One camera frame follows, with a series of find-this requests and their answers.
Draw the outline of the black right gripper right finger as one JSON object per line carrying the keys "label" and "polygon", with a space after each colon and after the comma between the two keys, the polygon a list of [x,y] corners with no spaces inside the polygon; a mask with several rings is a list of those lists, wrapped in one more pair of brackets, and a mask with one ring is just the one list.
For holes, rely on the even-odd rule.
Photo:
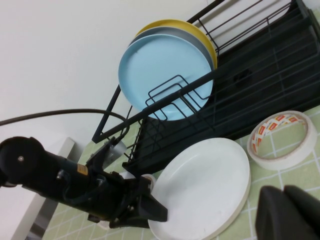
{"label": "black right gripper right finger", "polygon": [[295,205],[305,222],[314,230],[320,232],[320,201],[295,185],[286,185],[284,193]]}

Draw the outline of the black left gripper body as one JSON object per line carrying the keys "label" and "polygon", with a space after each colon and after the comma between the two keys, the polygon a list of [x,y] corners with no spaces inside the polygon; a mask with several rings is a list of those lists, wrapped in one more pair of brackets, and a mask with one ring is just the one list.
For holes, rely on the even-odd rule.
{"label": "black left gripper body", "polygon": [[119,173],[106,173],[102,163],[87,161],[90,180],[96,183],[87,191],[87,220],[106,221],[111,229],[120,227],[149,228],[148,221],[138,221],[137,197],[151,194],[152,181],[140,176],[124,179]]}

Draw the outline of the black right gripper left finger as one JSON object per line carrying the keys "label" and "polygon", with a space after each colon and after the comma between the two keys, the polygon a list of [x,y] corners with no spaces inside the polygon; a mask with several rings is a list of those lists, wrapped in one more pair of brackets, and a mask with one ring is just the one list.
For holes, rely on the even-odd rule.
{"label": "black right gripper left finger", "polygon": [[260,189],[255,219],[258,240],[318,240],[284,189],[263,186]]}

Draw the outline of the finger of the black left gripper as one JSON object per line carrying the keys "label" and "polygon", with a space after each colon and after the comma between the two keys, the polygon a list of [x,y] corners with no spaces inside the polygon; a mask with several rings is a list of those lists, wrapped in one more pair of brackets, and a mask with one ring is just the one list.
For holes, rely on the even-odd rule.
{"label": "finger of the black left gripper", "polygon": [[168,209],[157,201],[152,194],[139,195],[137,197],[137,217],[140,222],[148,220],[166,222]]}

